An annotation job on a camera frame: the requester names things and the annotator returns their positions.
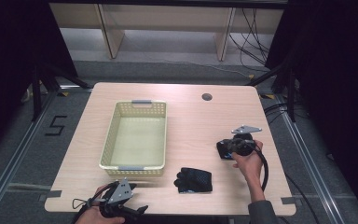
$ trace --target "black cloth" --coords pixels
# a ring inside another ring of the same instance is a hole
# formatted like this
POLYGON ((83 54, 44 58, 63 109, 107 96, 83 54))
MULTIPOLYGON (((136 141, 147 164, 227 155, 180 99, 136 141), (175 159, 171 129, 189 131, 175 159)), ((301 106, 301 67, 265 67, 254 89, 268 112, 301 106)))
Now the black cloth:
POLYGON ((212 174, 207 171, 183 167, 173 184, 179 193, 212 191, 212 174))
POLYGON ((252 224, 278 224, 278 219, 270 201, 258 201, 248 205, 252 224))

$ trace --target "basket handle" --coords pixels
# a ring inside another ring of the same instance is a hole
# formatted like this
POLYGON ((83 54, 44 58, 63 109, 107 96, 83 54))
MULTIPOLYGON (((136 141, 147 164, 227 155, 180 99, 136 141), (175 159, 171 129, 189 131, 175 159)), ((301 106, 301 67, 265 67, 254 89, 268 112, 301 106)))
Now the basket handle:
POLYGON ((132 107, 152 107, 151 100, 132 100, 132 107))
POLYGON ((143 171, 143 166, 118 166, 119 171, 143 171))

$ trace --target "sleeve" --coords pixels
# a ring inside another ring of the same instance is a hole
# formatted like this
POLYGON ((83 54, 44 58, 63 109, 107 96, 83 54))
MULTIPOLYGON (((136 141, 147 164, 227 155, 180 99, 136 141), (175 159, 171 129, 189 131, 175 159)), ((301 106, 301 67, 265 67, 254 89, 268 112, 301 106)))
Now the sleeve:
POLYGON ((270 201, 258 201, 248 205, 252 224, 279 223, 270 201))

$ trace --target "tape mark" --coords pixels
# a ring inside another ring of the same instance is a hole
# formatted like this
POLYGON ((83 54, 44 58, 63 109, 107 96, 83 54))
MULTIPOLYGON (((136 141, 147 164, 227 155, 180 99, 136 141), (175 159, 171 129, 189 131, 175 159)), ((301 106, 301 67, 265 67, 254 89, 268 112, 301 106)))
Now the tape mark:
POLYGON ((62 133, 64 125, 55 125, 56 119, 66 119, 68 116, 54 116, 54 119, 50 123, 50 128, 58 128, 60 129, 58 133, 45 133, 45 136, 60 136, 62 133))

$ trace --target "person's arm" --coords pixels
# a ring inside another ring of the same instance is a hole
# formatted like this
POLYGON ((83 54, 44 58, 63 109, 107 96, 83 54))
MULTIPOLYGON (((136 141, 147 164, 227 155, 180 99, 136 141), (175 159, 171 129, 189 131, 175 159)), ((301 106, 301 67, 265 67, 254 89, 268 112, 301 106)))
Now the person's arm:
MULTIPOLYGON (((104 186, 99 187, 95 192, 99 192, 104 186)), ((76 221, 76 224, 121 224, 124 223, 124 217, 106 218, 101 215, 99 203, 93 204, 76 221)))
MULTIPOLYGON (((258 149, 262 149, 263 143, 255 140, 258 149)), ((274 209, 270 201, 266 201, 260 184, 260 173, 263 162, 256 152, 252 152, 248 156, 240 156, 237 153, 232 154, 232 158, 237 162, 234 168, 239 168, 245 180, 248 183, 251 201, 248 205, 249 215, 252 224, 274 224, 278 223, 274 209)))

